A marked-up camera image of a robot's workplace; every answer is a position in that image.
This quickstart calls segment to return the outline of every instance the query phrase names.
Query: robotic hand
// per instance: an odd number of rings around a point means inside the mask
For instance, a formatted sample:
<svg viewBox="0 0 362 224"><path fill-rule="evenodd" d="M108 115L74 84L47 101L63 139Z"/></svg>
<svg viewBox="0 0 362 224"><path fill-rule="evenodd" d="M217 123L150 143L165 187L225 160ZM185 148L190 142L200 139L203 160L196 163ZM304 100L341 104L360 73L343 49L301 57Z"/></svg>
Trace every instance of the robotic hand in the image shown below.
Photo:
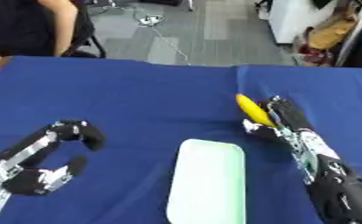
<svg viewBox="0 0 362 224"><path fill-rule="evenodd" d="M73 157L57 170L37 166L64 141L81 140L91 151L99 150L105 138L87 121L59 121L46 125L0 153L0 212L12 194L40 196L53 192L85 166L84 156Z"/></svg>
<svg viewBox="0 0 362 224"><path fill-rule="evenodd" d="M274 96L258 106L238 94L237 102L257 122L244 121L248 134L290 146L310 200L324 223L362 224L362 178L313 130L291 101Z"/></svg>

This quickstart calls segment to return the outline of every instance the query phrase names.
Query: table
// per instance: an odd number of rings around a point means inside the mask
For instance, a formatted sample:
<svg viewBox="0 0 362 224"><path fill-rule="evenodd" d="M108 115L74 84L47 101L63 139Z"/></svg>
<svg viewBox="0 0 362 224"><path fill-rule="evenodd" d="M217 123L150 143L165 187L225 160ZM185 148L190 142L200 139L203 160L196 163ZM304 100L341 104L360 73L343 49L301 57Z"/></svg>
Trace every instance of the table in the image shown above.
<svg viewBox="0 0 362 224"><path fill-rule="evenodd" d="M46 197L12 197L0 223L167 223L172 170L188 138L245 150L248 223L320 223L288 149L244 133L238 92L290 97L362 174L362 69L14 57L0 69L0 150L60 118L88 119L108 142L98 152L64 144L43 166L82 153L82 175Z"/></svg>

